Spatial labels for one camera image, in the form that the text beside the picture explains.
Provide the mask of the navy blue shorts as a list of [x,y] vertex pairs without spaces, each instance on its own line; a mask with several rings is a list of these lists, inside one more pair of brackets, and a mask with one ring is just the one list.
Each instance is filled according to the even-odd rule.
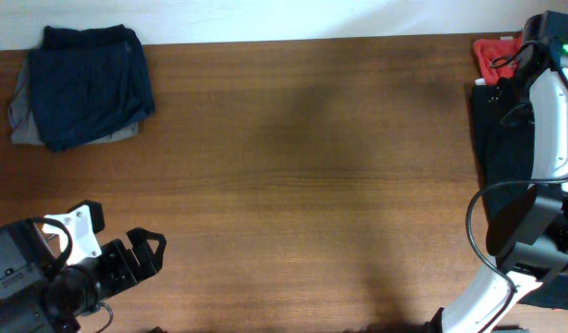
[[28,65],[31,111],[51,152],[102,139],[155,111],[142,44],[123,25],[82,31],[46,26]]

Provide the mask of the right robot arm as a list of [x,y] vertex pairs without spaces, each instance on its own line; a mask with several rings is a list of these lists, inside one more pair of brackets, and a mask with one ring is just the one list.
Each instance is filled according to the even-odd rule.
[[490,332],[512,307],[568,282],[568,43],[543,37],[512,57],[514,76],[477,86],[471,111],[488,217],[472,249],[481,269],[429,332]]

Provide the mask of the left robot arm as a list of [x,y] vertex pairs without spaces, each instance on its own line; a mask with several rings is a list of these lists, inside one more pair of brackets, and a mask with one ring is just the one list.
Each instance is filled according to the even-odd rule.
[[162,269],[167,240],[160,233],[134,228],[131,249],[112,240],[100,255],[70,265],[73,240],[54,257],[36,224],[70,235],[63,223],[45,217],[0,228],[0,332],[78,332],[79,316],[102,309],[113,319],[106,301]]

